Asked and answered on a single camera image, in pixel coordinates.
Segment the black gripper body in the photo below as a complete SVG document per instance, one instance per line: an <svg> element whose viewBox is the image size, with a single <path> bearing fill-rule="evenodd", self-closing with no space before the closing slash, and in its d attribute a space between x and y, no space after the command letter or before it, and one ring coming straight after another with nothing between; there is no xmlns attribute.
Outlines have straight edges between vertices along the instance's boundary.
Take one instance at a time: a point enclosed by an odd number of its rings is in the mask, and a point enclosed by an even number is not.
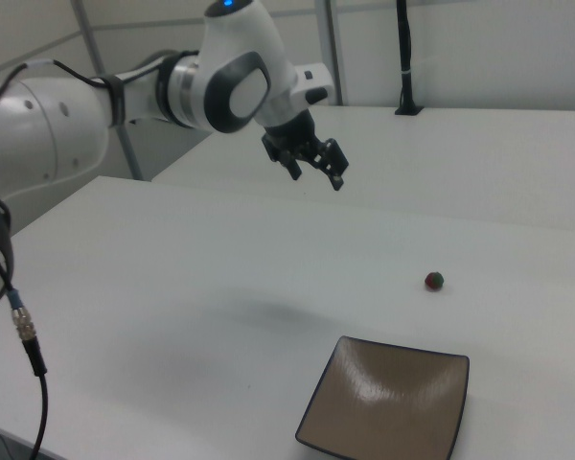
<svg viewBox="0 0 575 460"><path fill-rule="evenodd" d="M262 142L270 160L281 161L285 152L299 159L313 160L318 143L314 129L315 123L308 109L283 125L266 127Z"/></svg>

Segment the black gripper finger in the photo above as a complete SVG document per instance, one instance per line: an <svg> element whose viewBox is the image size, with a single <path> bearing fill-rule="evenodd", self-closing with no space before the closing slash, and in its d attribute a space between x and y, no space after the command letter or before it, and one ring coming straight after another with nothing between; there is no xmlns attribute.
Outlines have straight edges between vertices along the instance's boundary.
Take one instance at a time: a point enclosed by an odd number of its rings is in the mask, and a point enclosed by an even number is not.
<svg viewBox="0 0 575 460"><path fill-rule="evenodd" d="M349 167L349 161L334 138L307 143L303 156L312 167L329 178L335 191L342 188L342 175Z"/></svg>
<svg viewBox="0 0 575 460"><path fill-rule="evenodd" d="M266 146L266 151L270 160L283 166L292 180L297 180L301 176L302 170L291 152L286 149L277 149L272 144Z"/></svg>

